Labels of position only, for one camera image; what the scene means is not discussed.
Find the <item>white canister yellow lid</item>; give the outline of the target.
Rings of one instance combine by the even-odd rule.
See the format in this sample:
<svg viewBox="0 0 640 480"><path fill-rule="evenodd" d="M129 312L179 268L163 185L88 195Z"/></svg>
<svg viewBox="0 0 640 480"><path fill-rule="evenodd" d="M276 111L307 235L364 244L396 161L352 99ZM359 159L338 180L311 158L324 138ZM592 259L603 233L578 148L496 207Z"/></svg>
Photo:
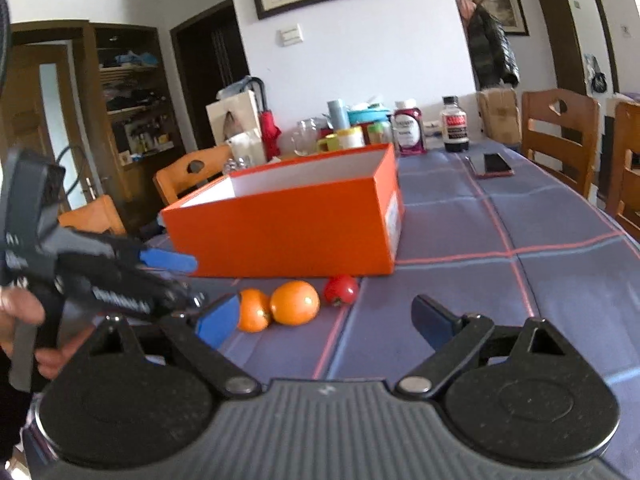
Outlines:
<svg viewBox="0 0 640 480"><path fill-rule="evenodd" d="M360 126L338 130L335 133L338 144L342 150L351 150L352 148L364 148L366 141Z"/></svg>

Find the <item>light blue thermos bottle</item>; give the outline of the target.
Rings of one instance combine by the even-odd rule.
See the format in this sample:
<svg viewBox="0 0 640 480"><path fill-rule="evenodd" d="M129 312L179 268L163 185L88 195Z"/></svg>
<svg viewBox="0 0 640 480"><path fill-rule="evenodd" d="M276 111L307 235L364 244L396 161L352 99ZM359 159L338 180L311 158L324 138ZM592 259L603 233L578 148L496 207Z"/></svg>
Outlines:
<svg viewBox="0 0 640 480"><path fill-rule="evenodd" d="M334 131L345 130L350 127L346 107L341 99L328 102L331 128Z"/></svg>

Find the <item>red folded umbrella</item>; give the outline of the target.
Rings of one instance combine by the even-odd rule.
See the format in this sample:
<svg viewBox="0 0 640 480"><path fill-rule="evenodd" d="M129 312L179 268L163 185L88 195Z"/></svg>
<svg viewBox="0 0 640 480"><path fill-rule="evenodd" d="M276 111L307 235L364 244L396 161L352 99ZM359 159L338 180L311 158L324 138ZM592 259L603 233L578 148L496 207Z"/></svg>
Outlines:
<svg viewBox="0 0 640 480"><path fill-rule="evenodd" d="M267 160L270 162L271 159L280 155L278 140L281 135L281 130L274 123L273 114L268 105L264 82L258 77L252 77L250 78L250 84L259 102L258 120L260 132L262 133L262 144L264 144Z"/></svg>

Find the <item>dark brown medicine bottle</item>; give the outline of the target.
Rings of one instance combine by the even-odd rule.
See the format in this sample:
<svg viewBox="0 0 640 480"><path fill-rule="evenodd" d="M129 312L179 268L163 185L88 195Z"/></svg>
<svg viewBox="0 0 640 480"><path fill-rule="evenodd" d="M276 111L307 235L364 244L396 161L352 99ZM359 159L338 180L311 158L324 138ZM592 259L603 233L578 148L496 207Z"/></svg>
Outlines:
<svg viewBox="0 0 640 480"><path fill-rule="evenodd" d="M442 105L440 124L445 150L450 153L467 151L470 145L468 116L456 96L444 96Z"/></svg>

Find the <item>blue plaid tablecloth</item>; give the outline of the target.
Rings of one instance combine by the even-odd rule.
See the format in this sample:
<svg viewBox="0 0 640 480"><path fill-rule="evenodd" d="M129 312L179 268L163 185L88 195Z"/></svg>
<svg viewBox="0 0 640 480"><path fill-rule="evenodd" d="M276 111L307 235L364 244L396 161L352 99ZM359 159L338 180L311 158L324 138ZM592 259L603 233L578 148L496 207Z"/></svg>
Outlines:
<svg viewBox="0 0 640 480"><path fill-rule="evenodd" d="M393 274L364 278L356 304L309 324L235 333L222 347L260 379L384 378L430 355L411 301L500 325L553 323L615 392L622 421L608 462L639 474L639 249L608 216L520 155L514 173L480 180L441 150L399 161L404 222Z"/></svg>

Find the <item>cardboard box against wall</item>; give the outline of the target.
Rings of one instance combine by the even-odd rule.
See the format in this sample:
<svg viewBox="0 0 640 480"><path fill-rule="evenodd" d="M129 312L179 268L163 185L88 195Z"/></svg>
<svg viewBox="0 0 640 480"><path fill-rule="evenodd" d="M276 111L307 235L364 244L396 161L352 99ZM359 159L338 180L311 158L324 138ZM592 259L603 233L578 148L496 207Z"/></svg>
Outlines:
<svg viewBox="0 0 640 480"><path fill-rule="evenodd" d="M477 104L484 133L506 145L522 142L518 95L511 88L491 88L477 92Z"/></svg>

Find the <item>brown wooden chair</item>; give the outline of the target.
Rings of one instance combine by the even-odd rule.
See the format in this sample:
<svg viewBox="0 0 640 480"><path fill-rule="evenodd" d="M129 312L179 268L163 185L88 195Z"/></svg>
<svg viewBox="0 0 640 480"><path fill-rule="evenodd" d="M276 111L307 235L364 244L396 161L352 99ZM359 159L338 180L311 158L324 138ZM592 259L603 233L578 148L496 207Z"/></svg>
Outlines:
<svg viewBox="0 0 640 480"><path fill-rule="evenodd" d="M599 139L600 105L566 89L522 94L521 153L588 198Z"/></svg>
<svg viewBox="0 0 640 480"><path fill-rule="evenodd" d="M615 109L612 174L605 211L636 242L639 240L639 104L619 102Z"/></svg>

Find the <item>dark wooden shelf cabinet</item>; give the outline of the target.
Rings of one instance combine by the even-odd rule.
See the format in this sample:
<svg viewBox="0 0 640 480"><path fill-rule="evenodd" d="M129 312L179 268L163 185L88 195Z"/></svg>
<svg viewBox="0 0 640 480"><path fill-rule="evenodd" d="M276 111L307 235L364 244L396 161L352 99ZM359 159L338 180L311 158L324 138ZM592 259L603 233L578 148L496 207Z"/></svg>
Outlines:
<svg viewBox="0 0 640 480"><path fill-rule="evenodd" d="M154 178L183 154L158 31L150 26L92 23L105 153L101 178L131 234L164 206Z"/></svg>

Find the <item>white wall switch panel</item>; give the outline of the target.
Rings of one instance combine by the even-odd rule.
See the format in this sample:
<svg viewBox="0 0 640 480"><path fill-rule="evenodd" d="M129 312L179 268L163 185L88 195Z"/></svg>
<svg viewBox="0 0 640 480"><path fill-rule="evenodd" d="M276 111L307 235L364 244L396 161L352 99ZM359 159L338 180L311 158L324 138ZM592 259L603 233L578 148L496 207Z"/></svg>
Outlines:
<svg viewBox="0 0 640 480"><path fill-rule="evenodd" d="M304 41L302 26L296 24L278 30L278 41L281 47L291 47Z"/></svg>

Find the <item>black smartphone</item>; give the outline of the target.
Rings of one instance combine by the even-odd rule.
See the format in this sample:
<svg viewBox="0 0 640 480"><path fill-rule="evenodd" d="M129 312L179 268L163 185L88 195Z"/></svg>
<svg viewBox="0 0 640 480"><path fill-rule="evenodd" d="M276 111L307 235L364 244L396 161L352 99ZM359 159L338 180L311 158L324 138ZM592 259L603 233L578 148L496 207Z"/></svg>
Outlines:
<svg viewBox="0 0 640 480"><path fill-rule="evenodd" d="M499 153L471 155L466 161L474 177L479 179L510 177L513 174L512 167Z"/></svg>

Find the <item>orange wooden chair left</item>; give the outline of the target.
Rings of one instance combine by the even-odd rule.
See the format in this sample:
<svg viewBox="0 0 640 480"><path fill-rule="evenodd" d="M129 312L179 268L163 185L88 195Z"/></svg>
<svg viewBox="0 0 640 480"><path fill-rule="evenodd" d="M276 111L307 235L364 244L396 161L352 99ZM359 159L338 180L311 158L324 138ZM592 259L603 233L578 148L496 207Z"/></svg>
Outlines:
<svg viewBox="0 0 640 480"><path fill-rule="evenodd" d="M158 170L154 184L165 205L175 203L179 195L222 173L222 168L232 156L228 144L206 148L180 157L171 165ZM78 209L58 216L58 223L66 228L90 233L127 233L119 217L114 200L103 195Z"/></svg>

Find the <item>teal plastic container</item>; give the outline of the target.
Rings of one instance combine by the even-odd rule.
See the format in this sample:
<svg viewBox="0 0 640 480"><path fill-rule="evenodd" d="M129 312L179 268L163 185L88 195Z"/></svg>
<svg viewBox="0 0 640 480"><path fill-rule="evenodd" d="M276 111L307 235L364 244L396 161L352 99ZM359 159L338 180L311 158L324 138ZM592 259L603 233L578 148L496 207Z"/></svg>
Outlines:
<svg viewBox="0 0 640 480"><path fill-rule="evenodd" d="M386 122L392 112L386 108L375 107L364 110L349 110L347 116L352 126L370 124L370 122Z"/></svg>

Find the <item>clear drinking glass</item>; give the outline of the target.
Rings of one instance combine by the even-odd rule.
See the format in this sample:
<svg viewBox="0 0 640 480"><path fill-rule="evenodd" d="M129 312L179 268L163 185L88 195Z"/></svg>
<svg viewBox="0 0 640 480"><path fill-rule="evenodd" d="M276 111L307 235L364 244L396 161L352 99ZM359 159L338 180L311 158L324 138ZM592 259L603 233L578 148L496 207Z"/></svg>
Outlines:
<svg viewBox="0 0 640 480"><path fill-rule="evenodd" d="M252 162L249 157L229 157L222 165L223 174L233 174L237 171L250 169Z"/></svg>

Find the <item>small orange mandarin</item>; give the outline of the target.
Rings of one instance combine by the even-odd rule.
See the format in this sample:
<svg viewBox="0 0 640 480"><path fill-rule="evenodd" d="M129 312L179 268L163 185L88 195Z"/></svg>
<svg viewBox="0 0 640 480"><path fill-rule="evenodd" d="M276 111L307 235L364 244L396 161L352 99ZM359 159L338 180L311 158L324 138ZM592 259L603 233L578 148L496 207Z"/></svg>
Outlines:
<svg viewBox="0 0 640 480"><path fill-rule="evenodd" d="M314 286L304 281L289 281L270 297L273 319L282 325L299 326L312 321L320 310L320 298Z"/></svg>

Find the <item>white paper shopping bag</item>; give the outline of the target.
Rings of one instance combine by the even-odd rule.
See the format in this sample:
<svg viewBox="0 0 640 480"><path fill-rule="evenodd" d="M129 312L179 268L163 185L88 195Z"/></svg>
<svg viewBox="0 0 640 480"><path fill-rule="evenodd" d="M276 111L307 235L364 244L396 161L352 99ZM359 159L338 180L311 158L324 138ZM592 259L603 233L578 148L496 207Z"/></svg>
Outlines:
<svg viewBox="0 0 640 480"><path fill-rule="evenodd" d="M247 90L206 106L206 114L216 145L244 132L262 137L255 92Z"/></svg>

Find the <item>red tomato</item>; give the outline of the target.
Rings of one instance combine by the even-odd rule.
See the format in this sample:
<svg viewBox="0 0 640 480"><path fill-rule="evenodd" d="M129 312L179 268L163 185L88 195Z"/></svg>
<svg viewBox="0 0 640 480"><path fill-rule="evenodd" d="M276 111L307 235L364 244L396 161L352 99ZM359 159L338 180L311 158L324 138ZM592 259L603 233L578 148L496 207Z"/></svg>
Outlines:
<svg viewBox="0 0 640 480"><path fill-rule="evenodd" d="M323 298L334 307L351 306L359 295L359 283L356 278L342 274L330 278L323 289Z"/></svg>

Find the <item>green lid white bottle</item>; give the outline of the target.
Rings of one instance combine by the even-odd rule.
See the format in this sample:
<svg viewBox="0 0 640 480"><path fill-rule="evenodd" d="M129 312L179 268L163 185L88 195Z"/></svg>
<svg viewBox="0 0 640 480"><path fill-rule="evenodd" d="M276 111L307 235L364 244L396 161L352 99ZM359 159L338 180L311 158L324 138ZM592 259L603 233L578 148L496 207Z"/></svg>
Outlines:
<svg viewBox="0 0 640 480"><path fill-rule="evenodd" d="M393 143L393 131L389 122L371 122L367 126L367 135L371 145Z"/></svg>

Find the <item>yellow-green mug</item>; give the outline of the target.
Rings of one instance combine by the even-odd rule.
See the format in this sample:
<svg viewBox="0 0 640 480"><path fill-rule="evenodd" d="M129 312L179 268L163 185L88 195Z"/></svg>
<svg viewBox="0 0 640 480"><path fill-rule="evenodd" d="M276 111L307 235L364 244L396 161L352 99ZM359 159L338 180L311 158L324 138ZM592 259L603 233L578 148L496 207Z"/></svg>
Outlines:
<svg viewBox="0 0 640 480"><path fill-rule="evenodd" d="M335 133L328 134L322 139L317 141L317 151L319 153L329 153L341 151L341 140L340 137Z"/></svg>

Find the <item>orange cardboard box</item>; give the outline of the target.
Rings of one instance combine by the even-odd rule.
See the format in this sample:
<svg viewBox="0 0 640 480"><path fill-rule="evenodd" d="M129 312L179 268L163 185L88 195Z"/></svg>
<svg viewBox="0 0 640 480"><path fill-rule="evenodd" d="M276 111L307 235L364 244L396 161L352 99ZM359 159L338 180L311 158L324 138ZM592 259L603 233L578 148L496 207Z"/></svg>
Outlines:
<svg viewBox="0 0 640 480"><path fill-rule="evenodd" d="M393 272L404 203L378 144L237 171L160 215L199 278L332 278Z"/></svg>

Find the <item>purple Centrum vitamin bottle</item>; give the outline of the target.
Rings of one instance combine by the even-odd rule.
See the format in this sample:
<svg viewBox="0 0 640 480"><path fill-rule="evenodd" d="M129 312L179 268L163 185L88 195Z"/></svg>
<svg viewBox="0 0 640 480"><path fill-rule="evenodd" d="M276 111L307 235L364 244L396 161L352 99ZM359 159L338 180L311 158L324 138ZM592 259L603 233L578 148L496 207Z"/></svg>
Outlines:
<svg viewBox="0 0 640 480"><path fill-rule="evenodd" d="M392 129L398 153L401 156L419 155L425 152L422 112L415 100L395 102Z"/></svg>

